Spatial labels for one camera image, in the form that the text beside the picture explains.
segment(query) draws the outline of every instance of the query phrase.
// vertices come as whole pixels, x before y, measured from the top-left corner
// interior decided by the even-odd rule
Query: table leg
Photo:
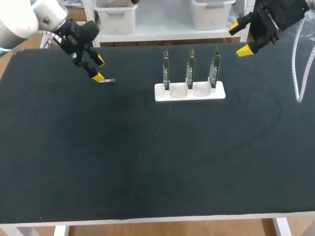
[[[68,233],[69,233],[68,225],[56,226],[54,236],[68,236]]]
[[[277,236],[292,236],[289,223],[286,218],[274,218]]]
[[[315,222],[313,222],[302,234],[302,236],[314,236],[315,235]]]
[[[34,227],[0,227],[8,236],[39,236]]]

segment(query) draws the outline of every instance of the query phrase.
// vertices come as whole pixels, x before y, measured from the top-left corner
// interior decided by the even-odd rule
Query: white shelf
[[[229,38],[228,30],[238,15],[233,7],[225,28],[195,30],[188,0],[141,0],[136,10],[135,34],[105,35],[100,27],[99,42],[159,41],[203,38]],[[240,37],[241,32],[233,37]]]

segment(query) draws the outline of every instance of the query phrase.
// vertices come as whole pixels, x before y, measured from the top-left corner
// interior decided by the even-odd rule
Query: cable
[[[298,103],[300,103],[302,101],[302,99],[303,99],[305,88],[306,88],[306,82],[307,82],[307,78],[308,78],[308,75],[309,75],[309,71],[310,71],[311,65],[312,65],[314,57],[315,57],[315,45],[314,45],[314,47],[312,49],[312,52],[311,52],[311,55],[310,55],[310,58],[309,58],[309,60],[308,60],[308,62],[306,64],[306,67],[305,67],[303,80],[302,80],[301,92],[299,94],[299,87],[298,87],[298,84],[297,84],[296,72],[295,72],[295,56],[296,56],[297,44],[298,44],[298,41],[299,41],[299,37],[300,37],[301,30],[302,30],[304,22],[305,22],[305,18],[303,20],[301,20],[301,23],[299,25],[299,28],[298,28],[296,36],[295,36],[295,40],[294,40],[294,44],[293,44],[293,52],[292,52],[292,64],[291,64],[291,66],[292,66],[293,84],[294,84],[294,90],[295,90],[295,98],[296,98],[296,101]]]
[[[55,39],[55,40],[57,40],[59,43],[61,43],[62,42],[62,38],[60,38],[58,35],[56,35],[55,33],[52,33],[52,32],[49,32],[49,31],[44,31],[44,30],[39,30],[39,31],[37,31],[37,33],[36,34],[46,34],[46,35],[51,35],[51,36],[53,36],[53,38]]]

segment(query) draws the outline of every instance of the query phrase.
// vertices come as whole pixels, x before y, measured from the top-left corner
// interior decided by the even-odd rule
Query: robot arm
[[[256,0],[253,12],[237,19],[229,30],[234,35],[251,23],[250,34],[254,42],[238,50],[238,56],[254,55],[269,42],[275,44],[279,31],[302,20],[305,13],[314,8],[313,0]]]
[[[36,33],[49,34],[90,78],[99,83],[115,82],[105,80],[84,59],[85,51],[98,66],[105,64],[92,45],[99,33],[95,22],[80,26],[67,16],[61,0],[0,0],[0,57]]]

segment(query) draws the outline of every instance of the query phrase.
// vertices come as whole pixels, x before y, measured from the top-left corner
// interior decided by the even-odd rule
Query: dark table surface
[[[301,77],[313,42],[297,54]],[[194,45],[197,81],[214,44]],[[315,210],[314,69],[295,102],[292,40],[238,58],[219,44],[226,99],[158,103],[164,47],[101,48],[89,80],[60,50],[13,56],[0,82],[0,223]],[[191,46],[168,47],[183,82]]]

